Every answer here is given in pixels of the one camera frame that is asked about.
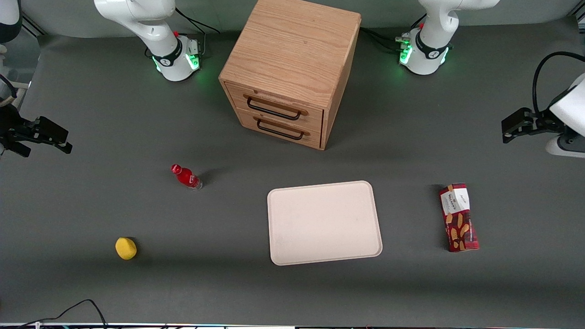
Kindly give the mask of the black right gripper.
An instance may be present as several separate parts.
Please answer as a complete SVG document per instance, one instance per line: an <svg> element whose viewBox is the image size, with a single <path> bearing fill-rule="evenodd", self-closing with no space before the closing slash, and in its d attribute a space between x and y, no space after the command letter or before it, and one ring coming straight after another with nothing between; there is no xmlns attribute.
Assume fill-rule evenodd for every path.
<svg viewBox="0 0 585 329"><path fill-rule="evenodd" d="M14 106L0 109L1 154L11 151L24 158L31 154L31 148L21 141L49 143L65 154L71 154L72 144L67 142L68 131L50 119L39 116L34 121L23 119Z"/></svg>

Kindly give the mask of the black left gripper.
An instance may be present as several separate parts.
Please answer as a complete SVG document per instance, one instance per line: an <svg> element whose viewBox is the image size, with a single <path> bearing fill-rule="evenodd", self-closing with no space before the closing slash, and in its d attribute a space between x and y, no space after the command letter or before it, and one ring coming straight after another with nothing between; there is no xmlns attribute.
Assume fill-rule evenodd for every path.
<svg viewBox="0 0 585 329"><path fill-rule="evenodd" d="M517 137L526 135L521 129L525 127L528 135L542 133L564 134L567 126L550 109L533 113L529 108L520 108L501 121L503 143L510 143Z"/></svg>

